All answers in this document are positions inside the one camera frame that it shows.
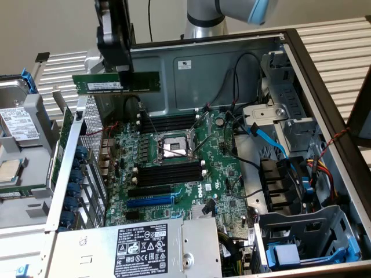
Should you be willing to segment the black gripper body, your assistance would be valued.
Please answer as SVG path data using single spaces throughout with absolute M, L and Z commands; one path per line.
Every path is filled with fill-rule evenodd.
M 128 1 L 97 1 L 97 48 L 111 66 L 129 65 L 133 69 L 130 49 L 134 43 Z

